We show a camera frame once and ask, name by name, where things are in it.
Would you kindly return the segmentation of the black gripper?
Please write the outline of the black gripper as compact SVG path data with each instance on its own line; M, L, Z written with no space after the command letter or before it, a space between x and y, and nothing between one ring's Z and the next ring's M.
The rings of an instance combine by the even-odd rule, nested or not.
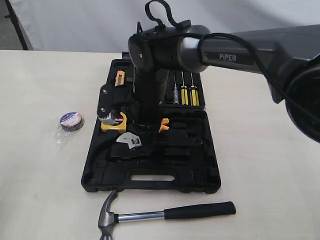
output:
M145 154L152 153L159 133L169 72L166 69L134 69L129 130L139 136Z

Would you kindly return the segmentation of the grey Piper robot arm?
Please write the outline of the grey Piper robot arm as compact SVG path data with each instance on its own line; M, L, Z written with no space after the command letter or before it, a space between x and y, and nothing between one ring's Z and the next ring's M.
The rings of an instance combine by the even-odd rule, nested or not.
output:
M144 125L160 125L169 73L201 73L214 66L261 74L272 100L284 102L293 124L320 140L320 27L211 33L202 25L156 26L128 40L135 67L133 95Z

